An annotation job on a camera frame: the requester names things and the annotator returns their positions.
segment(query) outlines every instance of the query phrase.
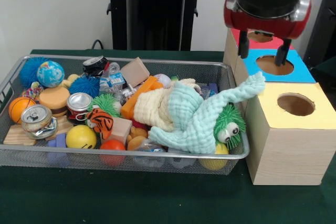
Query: tiger plush toy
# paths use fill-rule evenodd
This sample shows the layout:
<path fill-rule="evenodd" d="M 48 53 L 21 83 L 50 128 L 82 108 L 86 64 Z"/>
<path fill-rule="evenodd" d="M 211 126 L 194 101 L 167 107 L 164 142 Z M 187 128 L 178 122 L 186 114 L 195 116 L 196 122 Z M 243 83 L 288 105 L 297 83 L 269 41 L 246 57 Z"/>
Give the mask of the tiger plush toy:
<path fill-rule="evenodd" d="M 101 138 L 107 140 L 113 127 L 113 118 L 100 108 L 95 108 L 87 114 L 87 123 L 90 128 L 97 133 L 101 133 Z"/>

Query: green spiky ball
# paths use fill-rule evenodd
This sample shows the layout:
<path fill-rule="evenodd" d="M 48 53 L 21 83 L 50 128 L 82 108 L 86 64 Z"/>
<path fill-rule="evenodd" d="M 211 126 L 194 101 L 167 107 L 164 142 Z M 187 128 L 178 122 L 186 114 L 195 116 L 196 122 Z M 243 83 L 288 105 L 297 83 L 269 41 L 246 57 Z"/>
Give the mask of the green spiky ball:
<path fill-rule="evenodd" d="M 115 118 L 119 118 L 121 115 L 114 108 L 114 103 L 118 102 L 112 94 L 101 94 L 98 97 L 95 97 L 90 103 L 88 111 L 92 111 L 93 106 L 97 105 L 99 108 L 110 114 Z"/>
<path fill-rule="evenodd" d="M 226 126 L 231 122 L 234 122 L 238 125 L 239 134 L 231 136 L 230 141 L 226 144 L 229 150 L 236 148 L 241 143 L 240 133 L 246 132 L 246 123 L 242 118 L 240 111 L 233 104 L 228 104 L 219 114 L 214 127 L 214 137 L 217 143 L 219 143 L 217 138 L 218 133 L 225 129 Z"/>

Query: black cable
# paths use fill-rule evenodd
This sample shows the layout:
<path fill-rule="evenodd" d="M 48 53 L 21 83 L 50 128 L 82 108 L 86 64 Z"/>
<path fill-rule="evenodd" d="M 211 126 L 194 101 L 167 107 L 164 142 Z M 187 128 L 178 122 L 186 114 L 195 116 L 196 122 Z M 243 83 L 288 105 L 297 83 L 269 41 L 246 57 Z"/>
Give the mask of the black cable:
<path fill-rule="evenodd" d="M 96 39 L 96 40 L 94 41 L 94 43 L 93 43 L 91 49 L 94 49 L 94 47 L 96 46 L 97 43 L 99 43 L 101 49 L 104 49 L 103 43 L 102 43 L 100 40 L 98 40 L 98 39 Z"/>

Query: yellow smiley ball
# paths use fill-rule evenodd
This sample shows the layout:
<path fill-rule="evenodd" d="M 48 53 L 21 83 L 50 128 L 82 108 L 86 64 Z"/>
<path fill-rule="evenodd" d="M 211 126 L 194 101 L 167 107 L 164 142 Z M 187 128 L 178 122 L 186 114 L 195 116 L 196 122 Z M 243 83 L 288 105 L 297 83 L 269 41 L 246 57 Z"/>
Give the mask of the yellow smiley ball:
<path fill-rule="evenodd" d="M 229 154 L 229 151 L 227 150 L 227 147 L 223 143 L 218 143 L 216 145 L 216 152 L 215 154 Z M 199 159 L 200 164 L 209 170 L 220 170 L 223 169 L 226 164 L 226 159 Z"/>
<path fill-rule="evenodd" d="M 97 136 L 86 125 L 78 125 L 68 132 L 66 143 L 68 148 L 93 149 L 97 144 Z"/>

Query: orange block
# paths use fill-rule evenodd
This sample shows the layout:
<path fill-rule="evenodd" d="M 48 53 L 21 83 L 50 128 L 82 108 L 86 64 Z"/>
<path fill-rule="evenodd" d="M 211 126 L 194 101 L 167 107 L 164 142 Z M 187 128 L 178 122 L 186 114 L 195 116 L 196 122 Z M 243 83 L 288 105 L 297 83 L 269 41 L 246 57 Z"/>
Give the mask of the orange block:
<path fill-rule="evenodd" d="M 134 117 L 134 107 L 137 103 L 139 95 L 142 93 L 152 91 L 154 89 L 163 88 L 163 84 L 157 81 L 154 76 L 149 76 L 143 85 L 137 90 L 137 92 L 121 107 L 121 115 L 126 119 L 133 119 Z"/>

